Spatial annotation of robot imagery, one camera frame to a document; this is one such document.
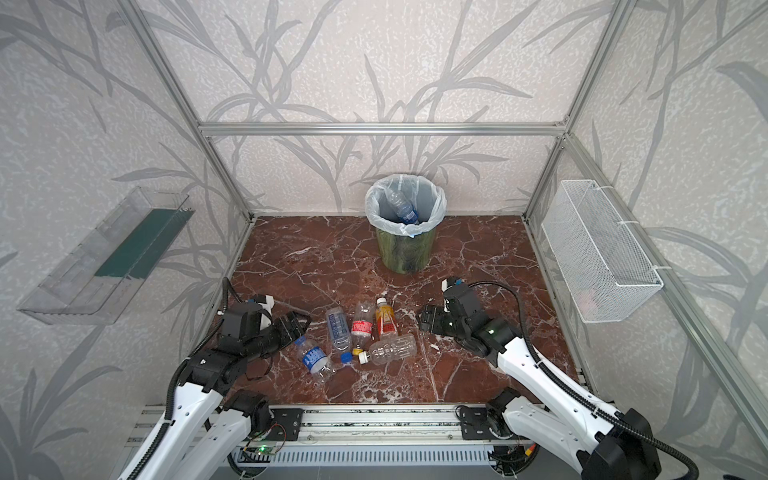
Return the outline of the clear bottle white cap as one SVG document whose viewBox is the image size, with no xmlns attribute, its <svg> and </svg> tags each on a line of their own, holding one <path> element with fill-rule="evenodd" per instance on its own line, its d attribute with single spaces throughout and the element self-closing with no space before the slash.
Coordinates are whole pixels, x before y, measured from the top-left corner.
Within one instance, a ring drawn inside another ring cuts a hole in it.
<svg viewBox="0 0 768 480">
<path fill-rule="evenodd" d="M 412 334 L 383 338 L 358 355 L 361 364 L 386 365 L 403 360 L 417 353 L 416 339 Z"/>
</svg>

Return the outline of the clear bottle blue white label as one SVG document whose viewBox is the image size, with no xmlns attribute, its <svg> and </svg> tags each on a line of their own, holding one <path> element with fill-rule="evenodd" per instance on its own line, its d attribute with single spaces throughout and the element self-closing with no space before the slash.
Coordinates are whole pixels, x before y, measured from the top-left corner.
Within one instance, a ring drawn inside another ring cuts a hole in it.
<svg viewBox="0 0 768 480">
<path fill-rule="evenodd" d="M 406 225 L 419 223 L 419 215 L 412 202 L 400 190 L 387 189 L 386 199 L 397 218 Z"/>
</svg>

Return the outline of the clear ribbed bottle blue cap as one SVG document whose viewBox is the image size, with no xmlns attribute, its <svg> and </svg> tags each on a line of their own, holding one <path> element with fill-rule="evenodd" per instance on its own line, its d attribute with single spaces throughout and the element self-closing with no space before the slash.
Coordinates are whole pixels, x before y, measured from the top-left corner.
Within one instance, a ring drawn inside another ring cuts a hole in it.
<svg viewBox="0 0 768 480">
<path fill-rule="evenodd" d="M 339 354 L 340 361 L 346 365 L 353 361 L 351 352 L 351 333 L 347 317 L 340 307 L 326 311 L 326 323 L 333 349 Z"/>
</svg>

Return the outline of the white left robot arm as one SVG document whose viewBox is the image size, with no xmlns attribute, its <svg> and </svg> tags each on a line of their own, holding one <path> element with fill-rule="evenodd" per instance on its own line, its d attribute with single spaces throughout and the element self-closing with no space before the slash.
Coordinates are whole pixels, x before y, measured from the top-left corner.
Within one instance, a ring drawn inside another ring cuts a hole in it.
<svg viewBox="0 0 768 480">
<path fill-rule="evenodd" d="M 224 312 L 216 345 L 196 350 L 174 372 L 163 416 L 119 477 L 208 479 L 246 438 L 269 433 L 275 422 L 266 397 L 228 392 L 250 361 L 272 357 L 310 324 L 295 311 L 272 319 L 258 303 Z"/>
</svg>

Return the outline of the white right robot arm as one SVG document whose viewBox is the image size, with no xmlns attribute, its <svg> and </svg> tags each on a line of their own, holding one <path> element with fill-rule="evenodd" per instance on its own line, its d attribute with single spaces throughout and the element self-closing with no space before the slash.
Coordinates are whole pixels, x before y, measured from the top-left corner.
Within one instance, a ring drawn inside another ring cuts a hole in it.
<svg viewBox="0 0 768 480">
<path fill-rule="evenodd" d="M 525 437 L 583 479 L 657 478 L 662 471 L 657 449 L 616 425 L 626 420 L 651 435 L 649 422 L 634 409 L 621 412 L 600 400 L 529 347 L 523 330 L 490 317 L 475 288 L 457 277 L 443 280 L 442 305 L 425 305 L 419 327 L 454 339 L 534 395 L 530 402 L 506 389 L 488 403 L 495 435 Z"/>
</svg>

